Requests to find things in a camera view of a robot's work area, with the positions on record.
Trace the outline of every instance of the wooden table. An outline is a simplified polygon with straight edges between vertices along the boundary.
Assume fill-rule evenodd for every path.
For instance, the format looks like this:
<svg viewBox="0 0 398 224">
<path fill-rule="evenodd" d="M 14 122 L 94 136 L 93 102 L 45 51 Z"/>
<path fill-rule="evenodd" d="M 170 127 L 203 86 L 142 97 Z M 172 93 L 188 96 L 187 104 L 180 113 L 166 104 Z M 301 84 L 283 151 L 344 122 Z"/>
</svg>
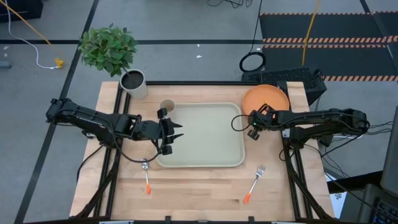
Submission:
<svg viewBox="0 0 398 224">
<path fill-rule="evenodd" d="M 112 113 L 117 92 L 117 82 L 103 82 L 96 110 Z M 141 114 L 143 119 L 156 118 L 159 103 L 165 99 L 176 103 L 232 102 L 241 106 L 244 94 L 253 86 L 149 86 L 143 100 L 132 100 L 130 114 Z M 288 83 L 289 98 L 294 112 L 308 111 L 302 83 Z M 120 113 L 123 110 L 124 96 Z M 263 131 L 259 140 L 249 139 L 244 132 L 246 158 L 234 168 L 166 169 L 156 161 L 150 163 L 149 181 L 152 194 L 146 194 L 145 174 L 141 164 L 123 158 L 120 162 L 114 197 L 112 219 L 164 220 L 224 220 L 256 221 L 294 220 L 285 162 L 279 160 L 282 150 L 280 132 Z M 318 148 L 315 140 L 307 143 Z M 98 147 L 97 140 L 88 140 L 85 157 Z M 124 140 L 123 151 L 132 158 L 149 158 L 154 155 L 149 141 Z M 70 214 L 77 214 L 90 200 L 98 187 L 104 150 L 90 159 L 82 168 Z M 319 153 L 306 147 L 302 160 L 309 191 L 325 211 L 333 216 L 330 196 Z M 255 178 L 260 164 L 266 171 L 259 179 L 249 204 L 243 198 Z M 108 193 L 104 194 L 101 214 Z M 302 200 L 301 216 L 305 216 Z"/>
</svg>

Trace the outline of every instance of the black floor mat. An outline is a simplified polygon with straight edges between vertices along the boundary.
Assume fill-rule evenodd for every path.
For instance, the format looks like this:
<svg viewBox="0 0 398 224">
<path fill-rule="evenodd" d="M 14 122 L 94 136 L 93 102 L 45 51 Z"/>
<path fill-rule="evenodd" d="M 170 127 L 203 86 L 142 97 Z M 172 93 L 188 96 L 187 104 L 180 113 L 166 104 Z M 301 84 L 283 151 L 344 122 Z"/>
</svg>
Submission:
<svg viewBox="0 0 398 224">
<path fill-rule="evenodd" d="M 301 66 L 302 47 L 263 46 L 262 52 L 267 59 L 266 69 L 283 70 Z M 355 81 L 395 80 L 397 75 L 385 45 L 309 45 L 306 49 L 305 65 L 319 68 L 325 77 L 330 77 L 327 80 L 334 77 L 333 81 L 354 81 L 355 77 Z"/>
<path fill-rule="evenodd" d="M 398 12 L 374 12 L 373 16 L 382 22 L 385 35 L 398 35 Z"/>
<path fill-rule="evenodd" d="M 284 39 L 285 42 L 289 39 L 293 42 L 294 38 L 301 38 L 300 42 L 303 42 L 311 17 L 312 14 L 304 13 L 262 14 L 260 25 L 263 39 L 266 42 L 284 42 Z M 370 13 L 317 14 L 310 37 L 317 43 L 380 43 L 383 40 Z"/>
</svg>

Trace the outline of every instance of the orange cable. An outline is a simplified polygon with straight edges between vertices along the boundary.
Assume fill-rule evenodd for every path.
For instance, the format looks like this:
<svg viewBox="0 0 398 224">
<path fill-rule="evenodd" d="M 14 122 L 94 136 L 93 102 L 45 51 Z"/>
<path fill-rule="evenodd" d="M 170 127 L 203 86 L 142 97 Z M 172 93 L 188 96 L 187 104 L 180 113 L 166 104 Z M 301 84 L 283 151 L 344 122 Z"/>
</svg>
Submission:
<svg viewBox="0 0 398 224">
<path fill-rule="evenodd" d="M 52 45 L 52 44 L 50 43 L 49 40 L 47 40 L 40 32 L 38 32 L 34 27 L 32 27 L 21 15 L 18 14 L 18 12 L 16 12 L 16 11 L 13 10 L 13 9 L 11 9 L 11 8 L 10 8 L 5 2 L 3 2 L 2 0 L 0 0 L 0 3 L 3 4 L 4 6 L 6 6 L 11 12 L 13 12 L 13 13 L 14 13 L 17 17 L 19 17 L 22 21 L 24 21 L 25 24 L 28 25 L 37 35 L 39 35 L 41 38 L 43 38 L 49 45 L 51 45 L 52 47 L 54 47 L 54 48 L 60 53 L 60 55 L 63 56 L 63 57 L 65 58 L 64 54 L 63 54 L 59 49 L 57 49 L 54 45 Z"/>
<path fill-rule="evenodd" d="M 304 39 L 303 58 L 302 58 L 301 65 L 304 65 L 304 62 L 305 62 L 305 49 L 307 48 L 308 37 L 310 36 L 312 24 L 313 24 L 313 21 L 315 20 L 315 16 L 316 16 L 316 14 L 318 12 L 320 3 L 321 3 L 321 0 L 317 0 L 317 5 L 315 6 L 315 11 L 312 14 L 310 27 L 308 28 L 308 31 L 307 31 L 307 36 Z"/>
</svg>

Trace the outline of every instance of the orange plate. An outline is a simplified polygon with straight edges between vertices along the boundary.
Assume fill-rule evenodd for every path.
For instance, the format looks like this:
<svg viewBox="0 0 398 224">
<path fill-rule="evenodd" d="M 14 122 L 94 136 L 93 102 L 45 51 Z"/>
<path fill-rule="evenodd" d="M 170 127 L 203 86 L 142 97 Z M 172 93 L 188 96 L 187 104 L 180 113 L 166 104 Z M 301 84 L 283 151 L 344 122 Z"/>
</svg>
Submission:
<svg viewBox="0 0 398 224">
<path fill-rule="evenodd" d="M 249 115 L 252 110 L 258 110 L 264 103 L 274 110 L 289 110 L 290 108 L 289 99 L 282 90 L 272 85 L 258 85 L 243 97 L 244 114 Z"/>
</svg>

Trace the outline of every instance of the orange striped tape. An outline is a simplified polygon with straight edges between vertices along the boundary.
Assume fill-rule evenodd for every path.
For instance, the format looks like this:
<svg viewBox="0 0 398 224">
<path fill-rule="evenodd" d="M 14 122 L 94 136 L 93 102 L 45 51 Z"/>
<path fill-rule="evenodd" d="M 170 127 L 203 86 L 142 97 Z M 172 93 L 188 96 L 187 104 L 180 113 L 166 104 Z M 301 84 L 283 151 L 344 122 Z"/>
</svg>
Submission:
<svg viewBox="0 0 398 224">
<path fill-rule="evenodd" d="M 265 12 L 260 13 L 260 16 L 268 16 L 268 15 L 286 15 L 286 16 L 293 16 L 293 15 L 312 15 L 312 12 Z M 319 12 L 317 15 L 370 15 L 370 12 L 332 12 L 332 13 L 324 13 Z"/>
<path fill-rule="evenodd" d="M 303 48 L 304 45 L 302 44 L 296 44 L 296 45 L 290 45 L 290 44 L 266 44 L 263 45 L 262 48 Z M 335 49 L 342 49 L 342 48 L 386 48 L 385 45 L 381 44 L 354 44 L 354 45 L 341 45 L 341 44 L 335 44 L 335 45 L 307 45 L 308 48 L 335 48 Z"/>
<path fill-rule="evenodd" d="M 376 13 L 397 13 L 398 11 L 373 11 L 372 14 Z"/>
<path fill-rule="evenodd" d="M 264 43 L 304 43 L 305 38 L 289 38 L 289 37 L 269 37 L 262 40 Z M 320 37 L 309 38 L 308 42 L 316 44 L 339 44 L 339 43 L 357 43 L 357 44 L 377 44 L 398 42 L 398 35 L 388 37 Z"/>
<path fill-rule="evenodd" d="M 383 82 L 383 81 L 398 81 L 398 75 L 375 75 L 375 76 L 358 76 L 358 75 L 352 75 L 352 76 L 324 76 L 323 77 L 324 81 L 329 81 L 329 82 L 356 82 L 356 81 L 377 81 L 377 82 Z"/>
</svg>

